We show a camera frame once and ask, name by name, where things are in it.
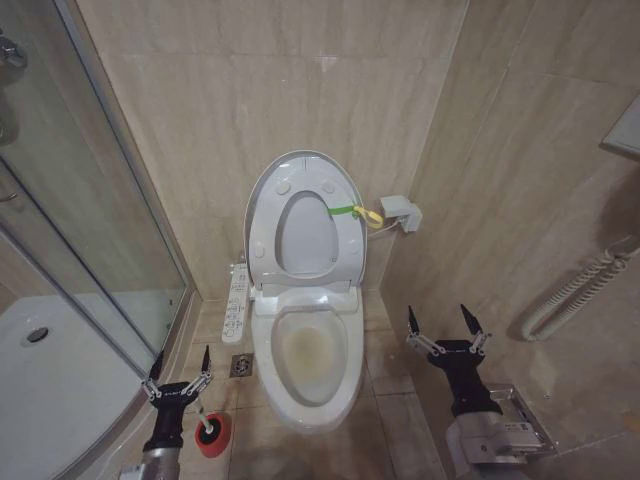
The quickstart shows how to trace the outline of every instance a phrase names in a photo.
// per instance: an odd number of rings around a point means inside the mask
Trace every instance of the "bidet control panel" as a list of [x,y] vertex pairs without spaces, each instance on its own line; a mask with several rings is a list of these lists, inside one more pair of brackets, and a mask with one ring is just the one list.
[[222,326],[222,343],[236,344],[242,340],[244,324],[247,319],[247,300],[249,296],[249,272],[246,263],[233,266],[231,287],[227,311]]

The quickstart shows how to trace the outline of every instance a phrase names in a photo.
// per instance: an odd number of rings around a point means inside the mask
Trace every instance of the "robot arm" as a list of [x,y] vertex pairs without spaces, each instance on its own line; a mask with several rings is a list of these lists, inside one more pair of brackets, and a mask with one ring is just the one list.
[[418,322],[409,307],[407,343],[425,355],[429,363],[447,376],[455,422],[447,431],[447,443],[458,477],[475,471],[476,465],[524,463],[525,455],[541,448],[528,422],[505,422],[500,405],[482,383],[477,367],[485,358],[490,333],[485,333],[478,319],[461,305],[473,341],[433,341],[420,334]]

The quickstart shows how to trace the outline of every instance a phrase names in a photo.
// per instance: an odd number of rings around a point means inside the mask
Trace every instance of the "floor drain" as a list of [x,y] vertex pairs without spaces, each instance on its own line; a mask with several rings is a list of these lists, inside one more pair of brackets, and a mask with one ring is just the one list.
[[27,335],[27,341],[29,343],[38,343],[44,340],[47,335],[49,335],[49,329],[47,327],[36,328]]
[[241,353],[231,357],[229,377],[249,377],[253,367],[253,353]]

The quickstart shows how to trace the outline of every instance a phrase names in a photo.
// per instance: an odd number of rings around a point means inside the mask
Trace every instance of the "white toilet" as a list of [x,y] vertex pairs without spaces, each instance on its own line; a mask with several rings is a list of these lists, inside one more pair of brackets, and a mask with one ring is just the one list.
[[302,433],[338,426],[358,394],[366,228],[328,210],[352,205],[340,165],[295,151],[265,170],[245,215],[255,361],[272,408]]

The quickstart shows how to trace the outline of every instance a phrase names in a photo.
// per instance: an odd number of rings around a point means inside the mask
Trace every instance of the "glass shower door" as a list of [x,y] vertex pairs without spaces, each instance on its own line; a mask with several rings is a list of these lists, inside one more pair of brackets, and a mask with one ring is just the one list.
[[[22,192],[10,192],[18,196],[0,203],[0,213],[22,210],[23,218],[37,221]],[[49,227],[40,227],[44,241]],[[65,257],[55,244],[48,249],[53,262]],[[113,424],[139,391],[140,379],[91,327],[82,309],[15,248],[3,228],[0,269],[0,478],[52,478]],[[124,341],[132,361],[146,364],[151,358],[144,346],[127,343],[127,337],[135,341],[133,332],[115,336]]]
[[[3,36],[24,60],[0,66],[0,155],[101,295],[158,353],[185,279],[62,22],[26,9],[0,1]],[[24,239],[37,235],[22,228]],[[73,293],[83,300],[85,292]]]

